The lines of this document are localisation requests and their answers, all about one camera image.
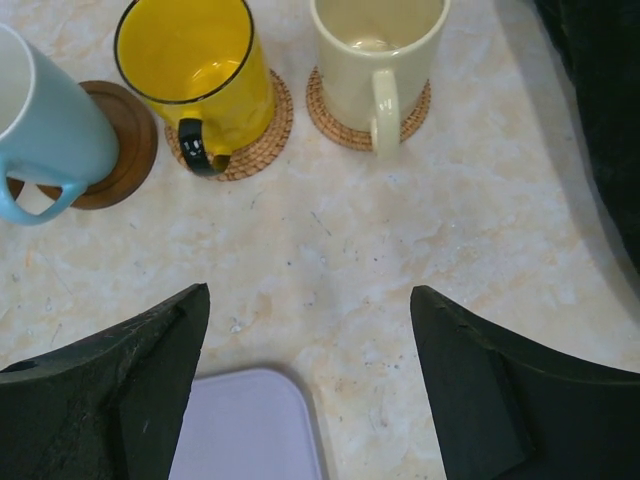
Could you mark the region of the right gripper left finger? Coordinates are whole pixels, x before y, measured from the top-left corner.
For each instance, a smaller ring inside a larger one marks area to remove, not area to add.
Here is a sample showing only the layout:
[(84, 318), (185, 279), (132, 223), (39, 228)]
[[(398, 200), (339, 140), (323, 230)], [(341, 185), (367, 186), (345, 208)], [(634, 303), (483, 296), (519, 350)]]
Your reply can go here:
[(208, 320), (194, 284), (2, 369), (2, 478), (168, 478)]

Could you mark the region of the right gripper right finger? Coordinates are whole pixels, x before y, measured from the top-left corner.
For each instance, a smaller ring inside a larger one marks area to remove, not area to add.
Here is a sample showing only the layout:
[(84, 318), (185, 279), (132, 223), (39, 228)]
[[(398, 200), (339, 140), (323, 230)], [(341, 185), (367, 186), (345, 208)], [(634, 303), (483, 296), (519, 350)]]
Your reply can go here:
[(639, 376), (553, 350), (428, 286), (415, 343), (449, 479), (636, 479)]

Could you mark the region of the dark wooden coaster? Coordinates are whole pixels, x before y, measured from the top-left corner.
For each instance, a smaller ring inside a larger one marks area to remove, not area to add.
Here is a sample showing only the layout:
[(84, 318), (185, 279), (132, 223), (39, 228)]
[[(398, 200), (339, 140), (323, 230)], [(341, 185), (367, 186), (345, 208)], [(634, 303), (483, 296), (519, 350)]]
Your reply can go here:
[[(119, 156), (112, 172), (89, 186), (70, 207), (107, 208), (129, 197), (150, 173), (157, 151), (155, 122), (142, 103), (120, 85), (106, 81), (78, 84), (108, 118), (118, 139)], [(59, 187), (35, 185), (54, 202), (62, 192)]]

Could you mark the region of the white mug blue handle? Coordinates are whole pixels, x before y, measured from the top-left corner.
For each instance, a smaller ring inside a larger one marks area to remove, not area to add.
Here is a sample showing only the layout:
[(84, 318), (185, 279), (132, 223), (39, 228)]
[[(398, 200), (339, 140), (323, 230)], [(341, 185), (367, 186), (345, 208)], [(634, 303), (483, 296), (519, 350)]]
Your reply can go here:
[[(1, 26), (1, 217), (52, 220), (114, 169), (119, 143), (86, 91), (11, 27)], [(39, 214), (20, 207), (10, 178), (62, 189)]]

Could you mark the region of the woven rattan coaster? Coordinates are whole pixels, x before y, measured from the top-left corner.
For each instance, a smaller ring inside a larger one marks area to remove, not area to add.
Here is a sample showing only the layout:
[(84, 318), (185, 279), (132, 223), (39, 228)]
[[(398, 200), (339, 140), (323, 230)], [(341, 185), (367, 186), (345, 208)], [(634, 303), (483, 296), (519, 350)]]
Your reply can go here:
[(200, 177), (254, 175), (283, 151), (292, 129), (290, 92), (261, 61), (201, 64), (164, 82), (162, 97), (170, 149)]

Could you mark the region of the light woven coaster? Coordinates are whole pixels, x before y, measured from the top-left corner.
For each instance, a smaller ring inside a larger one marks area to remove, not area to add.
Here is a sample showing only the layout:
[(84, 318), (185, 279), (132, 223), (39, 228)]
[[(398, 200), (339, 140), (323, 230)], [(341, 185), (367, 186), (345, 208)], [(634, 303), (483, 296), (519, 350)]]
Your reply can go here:
[[(431, 86), (427, 82), (410, 115), (401, 123), (400, 142), (414, 135), (424, 123), (431, 102)], [(332, 142), (355, 151), (372, 152), (371, 135), (342, 125), (326, 109), (322, 97), (321, 78), (314, 67), (306, 86), (306, 108), (314, 126)]]

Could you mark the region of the yellow mug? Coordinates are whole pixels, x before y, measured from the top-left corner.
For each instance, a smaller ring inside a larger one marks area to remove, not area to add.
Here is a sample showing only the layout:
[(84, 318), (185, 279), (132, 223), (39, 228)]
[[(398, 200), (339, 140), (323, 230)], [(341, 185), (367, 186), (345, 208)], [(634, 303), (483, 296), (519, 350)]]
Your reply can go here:
[(242, 0), (133, 1), (118, 22), (114, 55), (125, 83), (176, 130), (198, 176), (223, 174), (273, 120), (274, 87)]

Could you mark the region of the cream mug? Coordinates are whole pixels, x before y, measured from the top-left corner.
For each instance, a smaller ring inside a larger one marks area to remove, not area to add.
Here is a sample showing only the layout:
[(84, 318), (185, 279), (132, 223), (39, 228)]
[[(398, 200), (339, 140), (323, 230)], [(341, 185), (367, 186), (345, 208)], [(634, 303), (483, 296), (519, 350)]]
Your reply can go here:
[(430, 78), (450, 1), (312, 1), (321, 93), (341, 125), (392, 158)]

